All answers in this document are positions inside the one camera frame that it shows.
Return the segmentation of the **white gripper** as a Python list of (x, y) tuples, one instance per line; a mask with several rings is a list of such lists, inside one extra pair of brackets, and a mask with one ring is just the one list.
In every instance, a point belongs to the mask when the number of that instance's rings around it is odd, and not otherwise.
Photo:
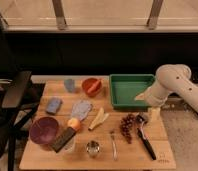
[(138, 94), (134, 100), (144, 100), (149, 106), (161, 107), (167, 100), (167, 92), (150, 86), (144, 93)]

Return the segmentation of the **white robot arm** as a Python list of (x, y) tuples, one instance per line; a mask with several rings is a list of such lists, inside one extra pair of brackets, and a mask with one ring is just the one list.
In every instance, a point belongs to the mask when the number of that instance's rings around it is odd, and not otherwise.
[(161, 107), (170, 94), (176, 93), (198, 113), (198, 86), (190, 81), (191, 74), (191, 69), (184, 64), (162, 65), (156, 70), (154, 83), (134, 99)]

